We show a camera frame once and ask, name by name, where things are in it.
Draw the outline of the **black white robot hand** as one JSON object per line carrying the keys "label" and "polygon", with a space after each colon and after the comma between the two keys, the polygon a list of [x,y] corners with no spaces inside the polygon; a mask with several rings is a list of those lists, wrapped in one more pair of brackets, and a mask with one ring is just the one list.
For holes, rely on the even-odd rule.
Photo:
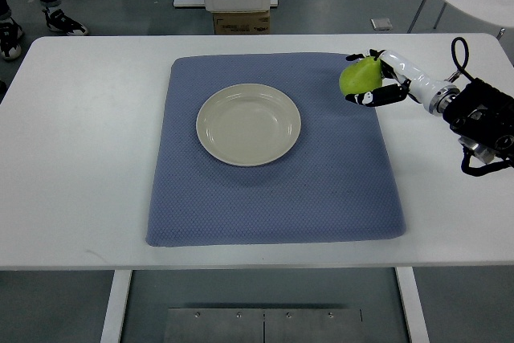
{"label": "black white robot hand", "polygon": [[430,114],[441,116],[460,93],[452,82],[430,78],[423,70],[391,50],[371,49],[367,55],[353,54],[346,60],[351,65],[368,56],[381,62],[382,86],[371,92],[345,96],[347,101],[376,108],[411,98]]}

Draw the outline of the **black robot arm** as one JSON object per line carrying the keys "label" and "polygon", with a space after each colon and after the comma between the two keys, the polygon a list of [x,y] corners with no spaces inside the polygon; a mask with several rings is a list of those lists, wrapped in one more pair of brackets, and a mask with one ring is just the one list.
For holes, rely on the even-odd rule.
{"label": "black robot arm", "polygon": [[466,71],[469,48],[463,37],[451,42],[456,73],[469,83],[460,91],[444,92],[436,104],[463,147],[461,170],[482,177],[513,167],[513,98]]}

